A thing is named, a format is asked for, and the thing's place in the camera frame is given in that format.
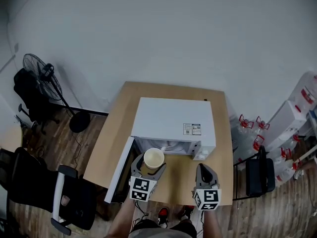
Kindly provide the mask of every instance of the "black fan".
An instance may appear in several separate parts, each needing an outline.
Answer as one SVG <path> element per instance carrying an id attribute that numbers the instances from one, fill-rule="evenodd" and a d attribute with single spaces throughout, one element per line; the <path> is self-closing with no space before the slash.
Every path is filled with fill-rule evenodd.
<path id="1" fill-rule="evenodd" d="M 90 115 L 87 112 L 74 111 L 67 104 L 62 95 L 60 84 L 54 76 L 54 66 L 50 63 L 45 64 L 41 59 L 33 54 L 26 54 L 23 58 L 23 67 L 31 73 L 37 80 L 40 92 L 51 100 L 62 100 L 70 110 L 73 117 L 70 120 L 69 128 L 76 133 L 82 132 L 90 123 Z"/>

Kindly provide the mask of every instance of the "microwave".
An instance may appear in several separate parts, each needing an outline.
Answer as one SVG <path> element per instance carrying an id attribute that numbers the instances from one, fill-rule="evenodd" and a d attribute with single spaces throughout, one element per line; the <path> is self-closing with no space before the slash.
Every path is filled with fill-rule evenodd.
<path id="1" fill-rule="evenodd" d="M 121 153 L 105 202 L 113 202 L 120 184 L 127 183 L 131 176 L 128 163 L 137 157 L 136 152 L 142 154 L 150 148 L 162 147 L 165 147 L 164 154 L 189 155 L 193 160 L 205 160 L 216 147 L 211 103 L 140 98 L 131 136 Z"/>

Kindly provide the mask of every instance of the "red label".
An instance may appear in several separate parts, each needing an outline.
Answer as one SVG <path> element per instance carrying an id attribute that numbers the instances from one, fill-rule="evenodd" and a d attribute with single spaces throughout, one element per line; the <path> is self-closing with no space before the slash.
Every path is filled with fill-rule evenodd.
<path id="1" fill-rule="evenodd" d="M 309 103 L 309 104 L 312 104 L 313 103 L 313 100 L 308 96 L 308 94 L 306 93 L 306 91 L 304 89 L 302 89 L 301 91 L 303 97 L 305 98 L 305 100 Z"/>

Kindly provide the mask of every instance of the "human arm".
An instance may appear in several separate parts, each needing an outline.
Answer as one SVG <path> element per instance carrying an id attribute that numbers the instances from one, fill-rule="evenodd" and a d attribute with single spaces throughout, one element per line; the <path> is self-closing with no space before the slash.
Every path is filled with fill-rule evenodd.
<path id="1" fill-rule="evenodd" d="M 204 238 L 222 238 L 215 211 L 204 211 Z"/>
<path id="2" fill-rule="evenodd" d="M 128 194 L 105 238 L 127 238 L 131 230 L 134 209 L 135 201 L 130 199 Z"/>

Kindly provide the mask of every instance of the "black baseboard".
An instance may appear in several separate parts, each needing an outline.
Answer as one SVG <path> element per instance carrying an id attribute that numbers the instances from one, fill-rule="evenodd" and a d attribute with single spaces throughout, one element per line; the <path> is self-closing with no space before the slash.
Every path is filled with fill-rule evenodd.
<path id="1" fill-rule="evenodd" d="M 66 106 L 64 105 L 60 105 L 60 104 L 57 104 L 57 103 L 52 103 L 52 105 L 58 107 L 58 108 L 61 108 L 61 109 L 67 109 Z M 105 112 L 98 112 L 98 111 L 92 111 L 92 110 L 87 110 L 87 109 L 80 109 L 80 108 L 73 108 L 73 107 L 70 107 L 72 110 L 74 111 L 85 111 L 85 112 L 88 112 L 90 114 L 94 114 L 94 115 L 100 115 L 100 116 L 105 116 L 107 117 L 109 115 L 109 113 L 105 113 Z"/>

